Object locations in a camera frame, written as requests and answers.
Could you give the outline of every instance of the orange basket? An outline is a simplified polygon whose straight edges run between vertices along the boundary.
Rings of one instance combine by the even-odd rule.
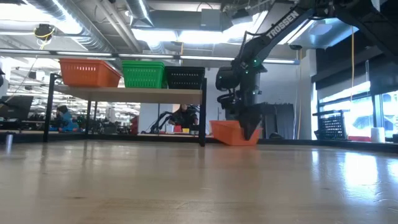
[[[102,60],[61,58],[64,84],[76,87],[118,87],[120,75]]]
[[[261,131],[256,129],[247,141],[238,121],[210,121],[210,125],[214,138],[230,146],[253,146],[257,144]]]

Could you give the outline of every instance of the green basket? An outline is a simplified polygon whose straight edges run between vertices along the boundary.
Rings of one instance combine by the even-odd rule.
[[[122,61],[126,88],[167,88],[163,62]]]

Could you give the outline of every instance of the computer monitor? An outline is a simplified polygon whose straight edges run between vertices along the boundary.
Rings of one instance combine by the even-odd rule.
[[[32,106],[33,96],[14,96],[7,101],[11,96],[4,96],[0,100],[0,117],[3,118],[17,118],[20,120],[27,120],[30,106]]]

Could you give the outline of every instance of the white wall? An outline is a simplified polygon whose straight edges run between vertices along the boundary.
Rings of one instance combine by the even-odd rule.
[[[315,84],[311,83],[311,76],[317,74],[317,55],[315,50],[307,50],[307,56],[301,61],[301,69],[302,112],[300,139],[316,139],[313,132],[318,129],[318,120],[312,114],[317,112],[317,91],[315,90]]]
[[[306,55],[301,61],[301,82],[299,65],[266,65],[268,72],[261,74],[262,95],[259,96],[259,101],[293,104],[296,107],[298,129],[301,100],[300,139],[313,139],[313,131],[318,125],[317,119],[312,117],[317,108],[315,85],[311,83],[311,76],[317,73],[315,50],[308,50]]]
[[[209,121],[224,121],[225,111],[221,108],[221,104],[217,102],[217,97],[225,94],[225,92],[216,89],[216,75],[218,68],[206,69],[205,77],[207,78],[207,96],[206,96],[206,133],[210,132]]]

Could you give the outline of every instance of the yellow cable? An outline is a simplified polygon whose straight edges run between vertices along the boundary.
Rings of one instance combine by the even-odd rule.
[[[354,27],[351,26],[351,96],[349,98],[349,115],[352,117],[351,109],[353,107],[353,88],[354,88],[354,74],[355,74],[355,38],[354,38]]]
[[[48,36],[45,38],[45,41],[44,41],[44,42],[42,43],[42,45],[40,46],[40,50],[43,50],[43,49],[44,49],[44,46],[46,46],[47,38],[48,38]],[[14,91],[14,93],[6,100],[5,103],[7,103],[7,102],[10,101],[11,99],[13,99],[13,97],[15,96],[15,94],[18,92],[18,90],[19,90],[19,89],[21,88],[21,86],[24,84],[26,78],[29,76],[30,71],[32,71],[32,68],[33,68],[33,66],[35,65],[36,61],[37,61],[37,56],[38,56],[38,55],[36,55],[35,61],[33,62],[32,66],[31,66],[30,69],[29,69],[29,72],[27,72],[27,75],[25,76],[25,78],[23,79],[23,81],[21,82],[21,84],[18,86],[17,90]]]
[[[39,36],[39,35],[36,35],[36,34],[35,34],[35,33],[36,33],[36,28],[35,28],[35,29],[33,30],[33,33],[34,33],[34,34],[35,34],[35,36],[36,36],[36,37],[38,37],[38,38],[44,38],[44,37],[48,37],[49,35],[53,34],[53,33],[54,33],[54,31],[55,31],[55,28],[54,28],[54,29],[52,29],[50,33],[48,33],[48,34],[45,34],[45,35],[41,35],[41,36]]]
[[[353,88],[354,88],[354,74],[355,74],[355,53],[354,53],[354,27],[351,26],[351,67],[352,67],[352,77],[351,77],[351,98],[350,103],[353,102]]]
[[[300,139],[300,128],[301,128],[301,102],[302,102],[302,91],[301,91],[301,61],[303,59],[303,50],[300,49],[300,80],[298,81],[298,95],[300,97],[300,112],[298,114],[298,130],[297,130],[297,140]]]

